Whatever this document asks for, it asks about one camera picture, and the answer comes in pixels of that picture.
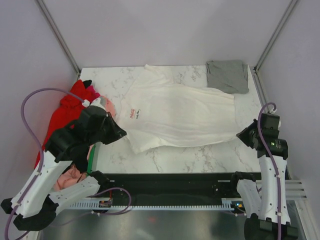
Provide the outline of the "white coca-cola t shirt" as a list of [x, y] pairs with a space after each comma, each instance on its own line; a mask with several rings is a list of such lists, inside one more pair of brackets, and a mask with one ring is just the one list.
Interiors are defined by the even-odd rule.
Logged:
[[219, 144], [239, 130], [233, 95], [175, 83], [166, 66], [145, 65], [120, 104], [117, 123], [135, 153]]

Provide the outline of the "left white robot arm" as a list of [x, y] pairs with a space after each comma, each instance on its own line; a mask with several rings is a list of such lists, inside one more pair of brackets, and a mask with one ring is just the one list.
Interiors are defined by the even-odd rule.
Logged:
[[43, 160], [21, 191], [1, 202], [1, 208], [15, 216], [10, 221], [19, 231], [33, 232], [48, 227], [60, 212], [85, 197], [106, 196], [110, 191], [109, 179], [100, 171], [63, 190], [52, 192], [51, 189], [65, 169], [79, 160], [91, 145], [108, 145], [126, 135], [103, 108], [86, 107], [78, 119], [51, 134]]

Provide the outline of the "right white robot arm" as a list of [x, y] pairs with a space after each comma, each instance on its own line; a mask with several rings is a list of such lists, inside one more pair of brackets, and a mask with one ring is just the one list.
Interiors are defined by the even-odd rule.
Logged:
[[261, 171], [261, 189], [250, 173], [236, 172], [229, 191], [241, 197], [246, 212], [244, 237], [247, 240], [296, 240], [298, 229], [291, 225], [286, 200], [288, 144], [279, 139], [279, 120], [258, 120], [236, 136], [256, 150]]

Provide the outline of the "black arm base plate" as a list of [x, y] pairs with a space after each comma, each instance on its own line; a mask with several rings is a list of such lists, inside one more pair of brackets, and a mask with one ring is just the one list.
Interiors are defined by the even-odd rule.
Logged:
[[236, 173], [107, 173], [102, 189], [111, 189], [112, 200], [124, 205], [218, 204], [237, 199]]

